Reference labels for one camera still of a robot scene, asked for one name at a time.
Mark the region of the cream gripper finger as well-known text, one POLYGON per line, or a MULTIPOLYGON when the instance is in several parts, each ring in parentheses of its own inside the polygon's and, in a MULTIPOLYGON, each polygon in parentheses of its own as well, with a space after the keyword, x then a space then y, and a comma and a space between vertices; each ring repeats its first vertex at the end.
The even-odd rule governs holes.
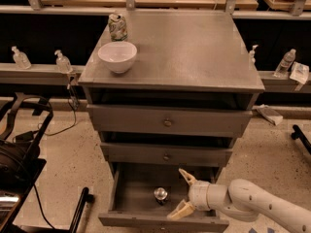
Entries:
POLYGON ((169 220, 179 220, 183 217, 191 215, 195 211, 195 207, 191 202, 182 200, 174 211, 172 211, 167 218, 169 220))
POLYGON ((190 173, 188 173, 186 170, 180 168, 179 173, 182 175, 182 177, 185 179, 188 185, 193 185, 197 182, 197 179, 190 173))

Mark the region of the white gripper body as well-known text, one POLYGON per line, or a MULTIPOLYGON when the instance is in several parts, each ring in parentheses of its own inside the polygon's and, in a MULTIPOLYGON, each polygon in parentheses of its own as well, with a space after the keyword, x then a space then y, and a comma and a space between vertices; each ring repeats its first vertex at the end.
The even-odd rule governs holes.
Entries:
POLYGON ((205 181, 194 182, 189 189, 189 199, 194 208, 198 211, 209 211, 207 193, 210 184, 205 181))

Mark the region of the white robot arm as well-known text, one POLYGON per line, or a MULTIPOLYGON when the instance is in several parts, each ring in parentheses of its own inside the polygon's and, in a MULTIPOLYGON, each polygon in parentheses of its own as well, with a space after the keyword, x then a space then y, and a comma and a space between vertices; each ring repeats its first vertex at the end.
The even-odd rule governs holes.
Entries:
POLYGON ((179 173, 189 185, 183 199, 167 218, 179 220, 194 211, 216 210, 231 218, 252 222, 259 214, 269 217, 290 233, 311 233, 311 212, 279 198, 254 183, 235 179, 230 185, 197 180, 186 170, 179 173))

